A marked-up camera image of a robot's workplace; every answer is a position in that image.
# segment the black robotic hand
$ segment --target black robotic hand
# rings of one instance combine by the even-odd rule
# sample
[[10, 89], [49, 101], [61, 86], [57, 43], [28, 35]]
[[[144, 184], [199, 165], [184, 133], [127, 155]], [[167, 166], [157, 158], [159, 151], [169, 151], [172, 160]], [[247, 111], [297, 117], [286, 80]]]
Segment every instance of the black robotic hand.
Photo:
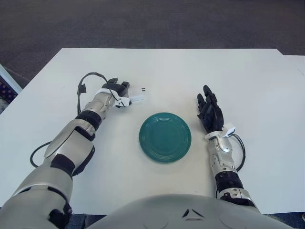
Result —
[[206, 99], [204, 100], [201, 94], [197, 95], [199, 114], [198, 118], [201, 120], [207, 133], [213, 131], [220, 131], [224, 125], [224, 117], [221, 109], [217, 105], [217, 99], [211, 89], [205, 85], [203, 91]]

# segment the white bracket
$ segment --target white bracket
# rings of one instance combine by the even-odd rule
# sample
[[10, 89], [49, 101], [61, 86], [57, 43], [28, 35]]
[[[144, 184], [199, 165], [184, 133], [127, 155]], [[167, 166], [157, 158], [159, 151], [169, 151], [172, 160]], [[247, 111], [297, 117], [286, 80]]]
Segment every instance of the white bracket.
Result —
[[130, 99], [127, 97], [119, 97], [118, 93], [114, 90], [108, 89], [108, 88], [102, 88], [100, 90], [97, 91], [96, 94], [98, 93], [108, 93], [108, 94], [113, 94], [113, 97], [115, 99], [115, 103], [113, 104], [113, 106], [129, 106], [129, 101]]

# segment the gray carpet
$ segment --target gray carpet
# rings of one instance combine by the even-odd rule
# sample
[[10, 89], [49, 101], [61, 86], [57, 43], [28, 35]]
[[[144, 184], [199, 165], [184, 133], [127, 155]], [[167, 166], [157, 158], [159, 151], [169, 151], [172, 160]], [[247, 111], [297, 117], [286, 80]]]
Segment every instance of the gray carpet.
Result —
[[24, 87], [62, 47], [305, 55], [304, 0], [0, 0], [0, 63]]

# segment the black cable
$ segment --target black cable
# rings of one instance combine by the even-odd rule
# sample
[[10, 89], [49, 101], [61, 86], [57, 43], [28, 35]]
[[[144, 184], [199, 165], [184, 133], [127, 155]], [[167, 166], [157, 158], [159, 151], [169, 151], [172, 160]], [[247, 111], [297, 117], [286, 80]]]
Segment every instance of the black cable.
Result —
[[240, 163], [239, 167], [237, 167], [237, 169], [236, 169], [237, 172], [238, 172], [244, 166], [244, 161], [246, 160], [246, 149], [244, 147], [243, 141], [241, 140], [241, 138], [238, 135], [232, 134], [231, 136], [235, 137], [238, 140], [238, 142], [239, 142], [239, 144], [240, 144], [240, 146], [241, 146], [241, 148], [243, 150], [243, 159], [242, 159], [242, 162]]
[[[107, 85], [109, 86], [108, 80], [107, 80], [107, 79], [105, 78], [105, 76], [103, 76], [102, 74], [99, 74], [99, 73], [88, 73], [88, 74], [86, 74], [85, 76], [83, 76], [82, 79], [80, 80], [79, 84], [78, 84], [78, 87], [77, 87], [77, 115], [79, 115], [80, 112], [81, 112], [81, 103], [80, 103], [80, 95], [81, 95], [81, 92], [80, 92], [80, 88], [81, 88], [81, 85], [82, 85], [82, 81], [83, 81], [87, 76], [89, 76], [89, 75], [96, 75], [96, 76], [98, 76], [98, 77], [103, 78], [103, 79], [106, 81]], [[114, 97], [114, 99], [115, 99], [116, 101], [119, 101], [119, 100], [114, 96], [114, 94], [112, 93], [111, 89], [109, 89], [109, 91], [110, 91], [110, 93], [112, 94], [112, 96]], [[41, 145], [40, 147], [36, 148], [36, 149], [33, 151], [33, 153], [30, 155], [30, 163], [32, 164], [32, 166], [34, 166], [35, 168], [38, 167], [38, 165], [36, 165], [36, 164], [34, 163], [34, 161], [33, 161], [33, 157], [34, 157], [35, 153], [36, 153], [38, 150], [40, 150], [41, 148], [47, 146], [47, 145], [50, 144], [50, 143], [51, 143], [51, 142], [47, 142], [47, 143]]]
[[34, 163], [34, 161], [33, 161], [34, 154], [35, 154], [38, 150], [40, 150], [41, 148], [47, 146], [47, 145], [50, 144], [50, 143], [51, 143], [51, 142], [47, 142], [47, 143], [41, 145], [40, 147], [38, 147], [37, 149], [35, 149], [35, 150], [33, 151], [33, 153], [30, 155], [30, 163], [32, 164], [32, 166], [34, 166], [35, 168], [38, 167], [38, 165], [36, 165], [36, 164]]
[[[107, 79], [105, 78], [105, 76], [103, 76], [102, 74], [93, 73], [93, 72], [92, 72], [92, 73], [85, 74], [84, 77], [82, 77], [82, 79], [80, 80], [80, 82], [79, 82], [79, 84], [78, 84], [78, 88], [77, 88], [77, 115], [79, 115], [80, 112], [81, 112], [81, 103], [80, 103], [80, 95], [81, 95], [81, 92], [80, 92], [80, 87], [81, 87], [81, 85], [82, 85], [82, 81], [83, 81], [87, 76], [89, 76], [89, 75], [96, 75], [96, 76], [98, 76], [98, 77], [103, 78], [103, 79], [106, 81], [108, 87], [110, 88], [110, 85], [109, 85], [109, 83], [108, 83], [108, 80], [107, 80]], [[119, 100], [113, 95], [111, 89], [109, 89], [109, 91], [110, 91], [110, 93], [112, 94], [112, 96], [114, 97], [114, 99], [115, 99], [116, 101], [119, 101]]]

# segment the black joint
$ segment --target black joint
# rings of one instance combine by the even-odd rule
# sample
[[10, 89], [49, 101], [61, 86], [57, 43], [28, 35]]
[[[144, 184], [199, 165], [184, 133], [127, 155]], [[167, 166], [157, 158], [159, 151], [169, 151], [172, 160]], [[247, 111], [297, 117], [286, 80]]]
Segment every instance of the black joint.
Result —
[[49, 222], [55, 225], [59, 229], [64, 229], [69, 222], [72, 215], [72, 210], [68, 202], [63, 207], [63, 212], [58, 209], [54, 209], [49, 213]]
[[118, 93], [118, 95], [120, 97], [123, 97], [126, 92], [127, 92], [127, 89], [129, 87], [129, 83], [128, 82], [123, 82], [122, 84], [117, 84], [117, 78], [115, 78], [115, 80], [111, 79], [108, 81], [108, 83], [105, 83], [102, 88], [107, 88], [107, 89], [110, 89], [110, 90], [114, 90]]
[[92, 136], [87, 132], [85, 131], [83, 128], [81, 128], [80, 126], [77, 126], [75, 128], [75, 130], [80, 133], [81, 135], [83, 135], [85, 138], [87, 138], [89, 141], [93, 141], [94, 138], [95, 138], [95, 134], [93, 134]]
[[51, 191], [51, 192], [55, 192], [55, 193], [57, 193], [58, 195], [60, 195], [66, 202], [68, 202], [68, 200], [67, 200], [67, 198], [65, 197], [65, 195], [62, 193], [62, 192], [60, 192], [59, 190], [57, 190], [57, 189], [55, 189], [55, 188], [53, 188], [53, 187], [48, 187], [48, 190], [49, 191]]
[[81, 172], [85, 169], [86, 165], [89, 163], [89, 161], [90, 161], [91, 158], [93, 157], [94, 152], [95, 152], [95, 148], [92, 147], [92, 150], [91, 150], [91, 152], [89, 153], [89, 155], [88, 155], [88, 156], [86, 157], [86, 159], [81, 163], [81, 165], [77, 167], [77, 169], [73, 172], [72, 176], [78, 175], [79, 173], [81, 173]]
[[126, 88], [129, 88], [129, 82], [124, 81], [124, 82], [122, 83], [122, 85], [123, 85], [124, 87], [126, 87]]
[[255, 207], [254, 203], [249, 199], [231, 198], [229, 192], [224, 193], [224, 195], [220, 199], [237, 205]]
[[232, 188], [232, 187], [244, 188], [241, 180], [239, 179], [238, 174], [232, 171], [225, 171], [218, 173], [215, 176], [215, 179], [219, 192], [221, 192], [224, 189]]
[[101, 117], [94, 111], [82, 111], [76, 118], [87, 121], [95, 130], [97, 130], [102, 123]]
[[118, 78], [112, 78], [110, 80], [108, 80], [108, 83], [117, 83], [118, 82]]
[[51, 168], [58, 168], [72, 177], [72, 172], [75, 168], [75, 165], [65, 155], [57, 154], [51, 162]]

